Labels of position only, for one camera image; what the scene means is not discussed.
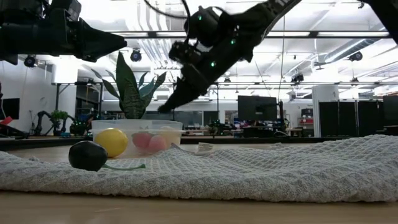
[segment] potted plant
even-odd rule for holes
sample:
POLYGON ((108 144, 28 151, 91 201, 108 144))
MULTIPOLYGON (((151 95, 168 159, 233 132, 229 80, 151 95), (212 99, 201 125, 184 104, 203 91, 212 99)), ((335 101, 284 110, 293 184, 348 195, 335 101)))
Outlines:
POLYGON ((115 90, 110 82, 103 79, 102 76, 96 71, 91 69, 94 74, 102 79, 105 88, 110 94, 119 99, 120 109, 124 112, 127 119, 141 119, 146 112, 152 97, 166 79, 166 72, 159 75, 148 85, 144 84, 145 74, 143 74, 137 84, 136 77, 129 65, 126 63, 123 54, 119 52, 118 61, 116 63, 116 77, 109 71, 109 76, 113 78, 118 87, 119 93, 115 90))
POLYGON ((62 131, 60 129, 61 120, 68 119, 68 113, 65 111, 55 110, 51 113, 51 122, 54 126, 53 134, 54 136, 61 136, 62 131))

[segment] yellow ball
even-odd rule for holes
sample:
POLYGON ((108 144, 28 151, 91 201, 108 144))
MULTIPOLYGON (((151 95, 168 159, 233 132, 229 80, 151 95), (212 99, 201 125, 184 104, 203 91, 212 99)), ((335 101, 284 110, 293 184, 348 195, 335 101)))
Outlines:
POLYGON ((94 142, 106 149, 108 157, 116 157, 122 154, 129 142, 126 134, 119 129, 109 128, 95 136, 94 142))

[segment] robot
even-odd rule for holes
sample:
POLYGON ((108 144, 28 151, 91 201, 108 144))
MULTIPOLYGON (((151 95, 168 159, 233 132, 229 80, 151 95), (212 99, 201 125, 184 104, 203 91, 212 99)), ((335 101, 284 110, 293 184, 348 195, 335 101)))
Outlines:
MULTIPOLYGON (((166 113, 205 95, 237 61, 250 62, 253 48, 259 45, 276 22, 301 0, 268 0, 240 14, 218 16, 212 7, 200 7, 190 15, 187 3, 185 41, 176 41, 170 59, 182 64, 182 77, 175 91, 158 111, 166 113), (189 39, 196 39, 195 45, 189 39), (210 48, 201 52, 201 43, 210 48)), ((393 0, 363 0, 380 18, 391 37, 398 43, 398 5, 393 0)), ((17 54, 74 55, 95 62, 98 58, 125 47, 120 36, 91 28, 79 18, 77 0, 0 0, 0 60, 17 63, 17 54)))

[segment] green stem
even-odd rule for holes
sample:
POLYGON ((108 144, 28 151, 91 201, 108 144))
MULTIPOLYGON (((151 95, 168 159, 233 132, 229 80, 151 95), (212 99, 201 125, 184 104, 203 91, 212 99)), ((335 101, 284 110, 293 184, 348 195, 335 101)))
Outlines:
POLYGON ((141 164, 141 165, 139 165, 139 166, 137 166, 137 167, 122 169, 122 168, 110 167, 110 166, 104 164, 104 165, 102 166, 102 168, 107 168, 107 169, 112 169, 112 170, 129 171, 129 170, 136 170, 136 169, 144 169, 144 168, 146 168, 146 166, 145 166, 145 164, 141 164))

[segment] snake plant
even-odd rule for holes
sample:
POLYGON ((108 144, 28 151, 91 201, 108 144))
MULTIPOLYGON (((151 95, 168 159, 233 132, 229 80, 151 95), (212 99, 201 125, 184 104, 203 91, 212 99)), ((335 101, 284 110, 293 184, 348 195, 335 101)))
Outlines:
POLYGON ((116 82, 118 91, 113 85, 96 71, 91 69, 94 74, 102 79, 105 88, 110 94, 119 99, 120 109, 124 112, 127 119, 141 119, 148 107, 156 89, 160 87, 166 79, 166 72, 159 75, 148 85, 144 85, 145 74, 143 74, 137 84, 136 77, 124 60, 123 54, 119 52, 118 61, 116 62, 116 77, 109 71, 108 74, 116 82))

